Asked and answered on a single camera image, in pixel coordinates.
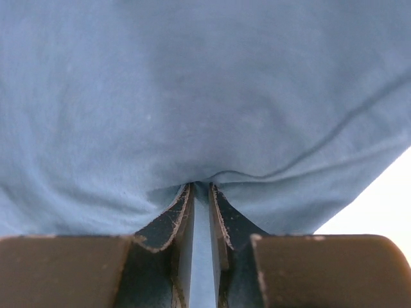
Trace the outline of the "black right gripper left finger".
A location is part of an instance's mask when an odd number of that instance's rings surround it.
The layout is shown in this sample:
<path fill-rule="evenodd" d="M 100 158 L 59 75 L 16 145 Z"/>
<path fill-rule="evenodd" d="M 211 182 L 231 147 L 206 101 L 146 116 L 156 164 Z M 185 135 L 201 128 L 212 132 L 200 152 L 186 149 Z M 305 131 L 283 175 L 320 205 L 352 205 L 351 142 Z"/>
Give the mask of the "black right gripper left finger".
<path fill-rule="evenodd" d="M 1 238 L 2 307 L 187 307 L 194 188 L 134 234 Z"/>

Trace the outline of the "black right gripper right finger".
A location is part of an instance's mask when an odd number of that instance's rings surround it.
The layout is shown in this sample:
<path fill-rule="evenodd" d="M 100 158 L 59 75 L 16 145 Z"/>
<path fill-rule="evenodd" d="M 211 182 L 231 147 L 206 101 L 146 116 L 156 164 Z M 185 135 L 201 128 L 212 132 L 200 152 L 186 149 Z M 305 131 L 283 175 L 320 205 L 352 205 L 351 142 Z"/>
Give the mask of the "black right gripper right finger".
<path fill-rule="evenodd" d="M 218 307 L 410 306 L 410 266 L 380 235 L 271 235 L 209 186 Z"/>

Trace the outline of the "blue t shirt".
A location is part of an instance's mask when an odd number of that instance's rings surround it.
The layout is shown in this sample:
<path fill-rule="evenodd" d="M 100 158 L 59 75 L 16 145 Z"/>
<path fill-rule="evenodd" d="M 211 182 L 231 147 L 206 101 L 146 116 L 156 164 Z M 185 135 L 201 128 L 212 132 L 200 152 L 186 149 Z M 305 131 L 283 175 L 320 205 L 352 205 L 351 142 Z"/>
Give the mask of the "blue t shirt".
<path fill-rule="evenodd" d="M 208 185 L 311 234 L 410 147 L 409 1 L 2 1 L 1 234 L 129 234 Z"/>

